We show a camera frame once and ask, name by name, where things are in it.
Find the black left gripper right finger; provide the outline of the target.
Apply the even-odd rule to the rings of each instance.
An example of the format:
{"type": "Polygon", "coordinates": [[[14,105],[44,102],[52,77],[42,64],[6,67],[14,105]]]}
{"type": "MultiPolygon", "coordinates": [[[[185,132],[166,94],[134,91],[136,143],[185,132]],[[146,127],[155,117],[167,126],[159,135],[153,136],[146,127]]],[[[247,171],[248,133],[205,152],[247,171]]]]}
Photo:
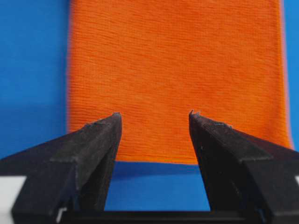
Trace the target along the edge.
{"type": "Polygon", "coordinates": [[[298,223],[298,152],[198,113],[189,132],[212,211],[247,224],[298,223]]]}

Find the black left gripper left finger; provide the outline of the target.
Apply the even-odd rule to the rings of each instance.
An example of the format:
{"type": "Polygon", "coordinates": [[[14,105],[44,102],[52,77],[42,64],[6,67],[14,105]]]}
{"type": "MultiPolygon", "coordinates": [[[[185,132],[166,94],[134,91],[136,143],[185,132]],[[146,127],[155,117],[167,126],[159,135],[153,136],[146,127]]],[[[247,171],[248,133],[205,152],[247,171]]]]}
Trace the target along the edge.
{"type": "Polygon", "coordinates": [[[66,211],[103,211],[121,134],[114,113],[1,159],[1,223],[58,224],[66,211]]]}

